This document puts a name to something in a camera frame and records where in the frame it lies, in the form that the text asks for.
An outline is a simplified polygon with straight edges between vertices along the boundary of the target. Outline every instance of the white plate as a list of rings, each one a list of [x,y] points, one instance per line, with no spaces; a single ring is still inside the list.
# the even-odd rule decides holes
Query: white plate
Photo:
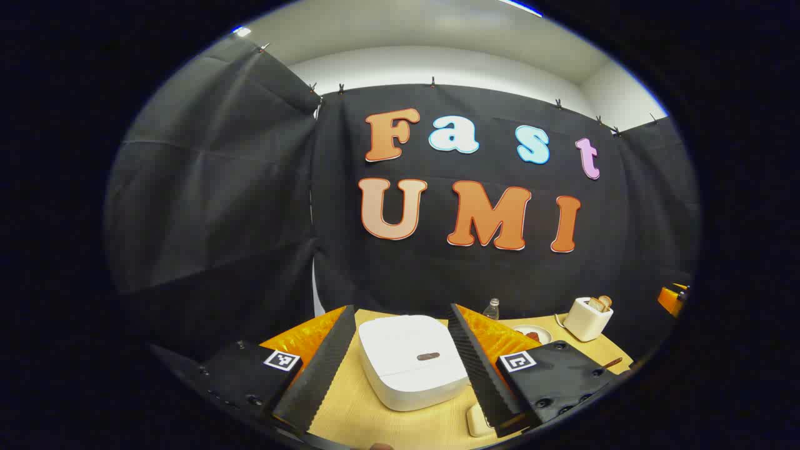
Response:
[[[553,341],[553,336],[550,335],[550,332],[542,327],[537,327],[535,325],[517,325],[514,327],[514,330],[521,331],[522,334],[527,334],[530,332],[534,332],[539,334],[539,342],[544,344],[549,344]]]

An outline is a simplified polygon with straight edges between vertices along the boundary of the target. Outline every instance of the white box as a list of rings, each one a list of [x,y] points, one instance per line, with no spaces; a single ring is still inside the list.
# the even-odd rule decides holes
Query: white box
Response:
[[[597,339],[614,314],[613,309],[606,312],[597,311],[587,304],[588,301],[589,297],[575,299],[570,314],[564,320],[564,327],[582,342]]]
[[[387,408],[414,411],[453,399],[468,384],[453,338],[427,315],[397,315],[358,327],[361,363]],[[435,358],[418,356],[438,353]]]

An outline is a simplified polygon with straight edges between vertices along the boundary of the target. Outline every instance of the table surface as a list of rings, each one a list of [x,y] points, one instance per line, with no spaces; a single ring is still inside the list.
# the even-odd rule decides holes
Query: table surface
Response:
[[[391,314],[358,310],[356,327],[379,317]],[[566,314],[558,316],[562,321]],[[440,320],[447,325],[447,320]],[[601,335],[590,342],[580,342],[566,329],[556,324],[552,315],[530,319],[506,319],[501,323],[510,327],[529,324],[545,328],[553,340],[563,340],[574,346],[598,364],[607,364],[619,357],[622,362],[609,370],[615,374],[630,368],[633,360]],[[519,436],[497,438],[494,434],[472,437],[466,424],[466,412],[478,401],[471,386],[467,386],[457,397],[444,403],[412,412],[392,411],[381,403],[372,390],[370,382],[359,361],[361,342],[358,332],[350,341],[350,348],[339,366],[322,405],[314,417],[309,433],[351,448],[368,449],[376,442],[389,444],[394,450],[465,450],[492,445],[501,440]]]

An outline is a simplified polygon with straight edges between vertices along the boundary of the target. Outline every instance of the pink letter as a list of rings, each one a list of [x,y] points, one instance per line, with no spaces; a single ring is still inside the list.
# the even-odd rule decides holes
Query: pink letter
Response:
[[[581,165],[583,165],[583,173],[591,179],[600,178],[600,170],[594,166],[593,156],[598,155],[597,149],[592,147],[589,139],[583,138],[575,143],[575,146],[581,151]]]

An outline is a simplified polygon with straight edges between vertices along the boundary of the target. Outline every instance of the glass bottle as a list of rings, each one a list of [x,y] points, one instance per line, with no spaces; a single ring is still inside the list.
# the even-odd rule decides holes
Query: glass bottle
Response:
[[[500,300],[492,299],[489,300],[489,306],[483,310],[483,315],[490,319],[497,320],[500,318]]]

